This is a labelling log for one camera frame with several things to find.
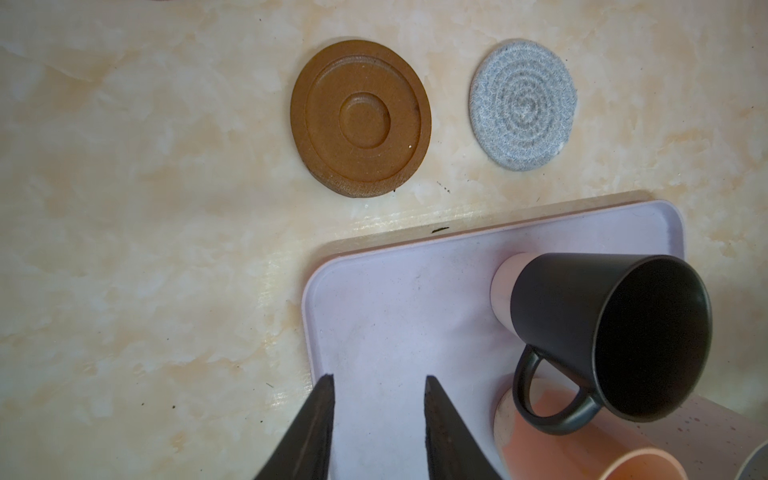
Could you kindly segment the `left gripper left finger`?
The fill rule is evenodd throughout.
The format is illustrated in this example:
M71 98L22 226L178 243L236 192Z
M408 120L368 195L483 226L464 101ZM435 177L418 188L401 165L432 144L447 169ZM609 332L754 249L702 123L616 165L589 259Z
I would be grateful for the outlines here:
M334 408L334 378L332 374L326 374L317 381L282 440L254 479L327 479Z

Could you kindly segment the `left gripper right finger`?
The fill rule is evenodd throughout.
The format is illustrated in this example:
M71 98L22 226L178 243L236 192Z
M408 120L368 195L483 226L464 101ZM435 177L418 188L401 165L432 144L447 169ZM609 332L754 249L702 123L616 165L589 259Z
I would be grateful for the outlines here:
M432 375L426 377L424 415L430 479L501 479Z

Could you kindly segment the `brown round coaster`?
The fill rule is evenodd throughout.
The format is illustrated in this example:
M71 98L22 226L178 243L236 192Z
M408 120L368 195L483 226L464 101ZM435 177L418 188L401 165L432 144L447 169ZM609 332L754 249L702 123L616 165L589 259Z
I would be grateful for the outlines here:
M326 188L370 198L401 187L424 160L432 117L413 68L372 41L345 40L316 53L292 92L298 154Z

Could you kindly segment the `grey round knitted coaster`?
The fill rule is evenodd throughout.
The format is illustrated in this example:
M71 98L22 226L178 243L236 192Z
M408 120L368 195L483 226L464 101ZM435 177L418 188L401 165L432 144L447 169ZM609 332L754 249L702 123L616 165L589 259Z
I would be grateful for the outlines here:
M565 62L526 39L499 44L469 91L473 134L487 156L516 172L543 167L570 139L578 103Z

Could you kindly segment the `white mug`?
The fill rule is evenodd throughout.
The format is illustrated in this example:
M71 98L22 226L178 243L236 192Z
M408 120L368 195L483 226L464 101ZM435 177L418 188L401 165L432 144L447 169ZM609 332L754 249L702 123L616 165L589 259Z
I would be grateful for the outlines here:
M767 477L767 427L698 395L636 428L676 457L691 479Z

